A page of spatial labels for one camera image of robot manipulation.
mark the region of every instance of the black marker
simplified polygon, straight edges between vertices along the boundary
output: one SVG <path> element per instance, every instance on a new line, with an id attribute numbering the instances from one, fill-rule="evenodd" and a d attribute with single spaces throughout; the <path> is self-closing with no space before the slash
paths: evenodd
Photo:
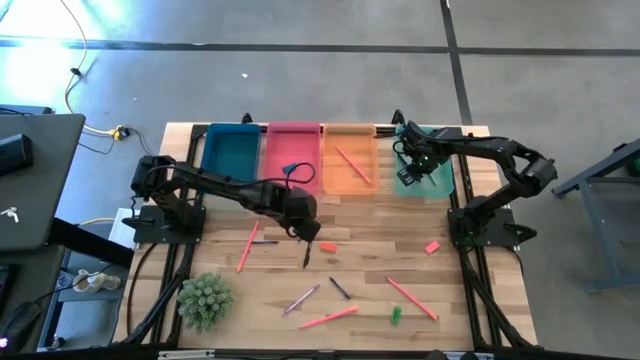
<path id="1" fill-rule="evenodd" d="M 309 265 L 309 259 L 311 258 L 311 242 L 307 243 L 307 251 L 304 254 L 304 261 L 302 262 L 302 269 L 306 269 Z"/>
<path id="2" fill-rule="evenodd" d="M 349 294 L 340 285 L 338 285 L 338 283 L 331 276 L 329 276 L 329 281 L 331 281 L 331 283 L 336 287 L 336 289 L 340 291 L 340 293 L 342 294 L 342 296 L 345 297 L 345 299 L 351 300 L 351 296 L 349 296 Z"/>

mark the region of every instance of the plastic bin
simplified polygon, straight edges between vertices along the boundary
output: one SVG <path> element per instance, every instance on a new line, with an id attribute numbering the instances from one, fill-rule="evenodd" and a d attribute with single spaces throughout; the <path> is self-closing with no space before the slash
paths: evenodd
<path id="1" fill-rule="evenodd" d="M 260 126 L 211 124 L 202 156 L 202 168 L 234 180 L 256 179 L 260 155 Z"/>
<path id="2" fill-rule="evenodd" d="M 380 183 L 378 146 L 374 125 L 327 124 L 324 127 L 324 191 L 332 195 L 375 194 Z M 338 151 L 338 147 L 369 178 L 361 176 Z"/>
<path id="3" fill-rule="evenodd" d="M 284 178 L 283 168 L 292 164 L 310 163 L 316 176 L 308 184 L 289 183 L 309 193 L 316 193 L 320 183 L 320 124 L 319 123 L 271 123 L 267 128 L 267 148 L 264 154 L 262 178 Z M 291 179 L 308 180 L 313 171 L 303 165 L 291 173 Z"/>
<path id="4" fill-rule="evenodd" d="M 431 131 L 435 130 L 434 127 L 429 126 L 420 126 L 422 130 L 424 130 L 427 134 Z M 396 128 L 396 134 L 402 132 L 403 127 L 399 126 Z M 402 149 L 402 146 L 396 146 L 398 151 Z M 394 154 L 394 182 L 393 182 L 393 190 L 396 194 L 402 196 L 420 196 L 431 199 L 440 199 L 446 198 L 453 191 L 453 170 L 451 165 L 451 159 L 449 159 L 446 163 L 438 166 L 435 169 L 431 176 L 436 181 L 437 185 L 431 181 L 429 176 L 423 176 L 420 179 L 420 182 L 414 182 L 409 186 L 405 186 L 400 179 L 398 179 L 395 174 L 405 167 L 405 164 L 400 160 L 400 156 Z M 411 163 L 411 159 L 408 157 L 404 157 L 407 163 Z"/>

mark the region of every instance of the wooden table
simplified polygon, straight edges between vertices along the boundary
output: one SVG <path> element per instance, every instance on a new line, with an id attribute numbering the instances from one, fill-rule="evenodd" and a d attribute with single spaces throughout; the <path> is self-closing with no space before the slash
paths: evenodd
<path id="1" fill-rule="evenodd" d="M 168 123 L 160 154 L 186 159 L 192 123 Z M 488 135 L 484 126 L 463 126 L 463 133 Z M 374 196 L 317 196 L 318 220 L 322 223 L 302 270 L 305 244 L 288 238 L 274 221 L 258 217 L 228 200 L 205 196 L 207 223 L 196 247 L 191 276 L 218 272 L 230 283 L 236 298 L 229 316 L 214 330 L 197 335 L 183 326 L 182 348 L 239 349 L 342 349 L 342 350 L 469 350 L 473 348 L 462 286 L 460 262 L 449 239 L 446 210 L 449 199 L 400 197 L 393 193 L 393 153 L 389 139 L 378 140 L 380 190 Z M 204 141 L 196 155 L 202 158 Z M 492 161 L 468 158 L 475 195 L 490 194 L 500 187 Z M 459 176 L 457 160 L 455 173 Z M 458 186 L 461 206 L 464 194 Z M 279 240 L 275 246 L 254 246 L 241 273 L 236 266 L 256 219 L 256 240 Z M 432 241 L 441 247 L 427 256 Z M 321 241 L 338 245 L 336 254 L 319 250 Z M 143 264 L 134 289 L 132 323 L 144 317 L 156 300 L 168 246 L 158 245 Z M 132 271 L 146 249 L 135 253 Z M 514 254 L 487 248 L 487 262 L 496 302 L 522 336 L 536 342 L 520 265 Z M 180 262 L 179 252 L 176 263 Z M 333 276 L 351 295 L 346 301 L 332 287 Z M 390 276 L 439 316 L 435 322 L 389 285 Z M 314 284 L 320 289 L 298 310 L 282 317 L 282 310 Z M 126 301 L 114 341 L 126 336 Z M 486 312 L 477 299 L 482 333 L 489 341 Z M 171 326 L 175 300 L 167 307 L 162 340 Z M 390 321 L 395 305 L 402 306 L 399 325 Z M 306 330 L 306 321 L 357 305 L 355 315 Z"/>

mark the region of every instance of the orange bin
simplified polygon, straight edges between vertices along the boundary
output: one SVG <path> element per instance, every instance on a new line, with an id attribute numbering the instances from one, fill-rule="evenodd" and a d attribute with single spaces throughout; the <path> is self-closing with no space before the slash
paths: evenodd
<path id="1" fill-rule="evenodd" d="M 324 126 L 322 183 L 327 194 L 375 194 L 380 183 L 375 134 L 374 125 Z"/>

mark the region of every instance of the concrete floor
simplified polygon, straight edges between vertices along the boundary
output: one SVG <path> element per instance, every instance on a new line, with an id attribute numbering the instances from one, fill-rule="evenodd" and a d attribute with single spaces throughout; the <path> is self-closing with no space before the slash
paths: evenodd
<path id="1" fill-rule="evenodd" d="M 14 0 L 0 35 L 78 38 L 55 1 Z M 91 39 L 253 44 L 446 46 L 437 0 L 68 0 Z M 634 0 L 450 0 L 460 46 L 638 48 Z M 68 68 L 81 53 L 49 41 L 0 48 L 0 102 L 64 112 Z M 461 56 L 474 124 L 557 159 L 569 178 L 640 133 L 637 57 Z M 395 108 L 423 124 L 460 124 L 449 55 L 213 51 L 90 51 L 71 94 L 97 127 L 127 124 L 159 149 L 168 121 L 387 122 Z M 83 136 L 82 142 L 108 147 Z M 58 215 L 113 216 L 130 204 L 137 140 L 110 155 L 79 149 Z M 604 276 L 579 195 L 513 204 L 539 231 L 523 246 L 541 345 L 637 358 L 640 288 L 587 295 Z"/>

